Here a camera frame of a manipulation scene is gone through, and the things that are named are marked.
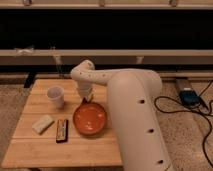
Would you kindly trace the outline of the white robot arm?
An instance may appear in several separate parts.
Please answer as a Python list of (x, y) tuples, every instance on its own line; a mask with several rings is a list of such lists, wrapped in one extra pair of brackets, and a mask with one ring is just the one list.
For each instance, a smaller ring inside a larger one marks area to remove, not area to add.
[(162, 89), (158, 73), (147, 69), (97, 70), (85, 60), (70, 72), (80, 96), (94, 84), (107, 88), (107, 105), (124, 171), (175, 171), (154, 109)]

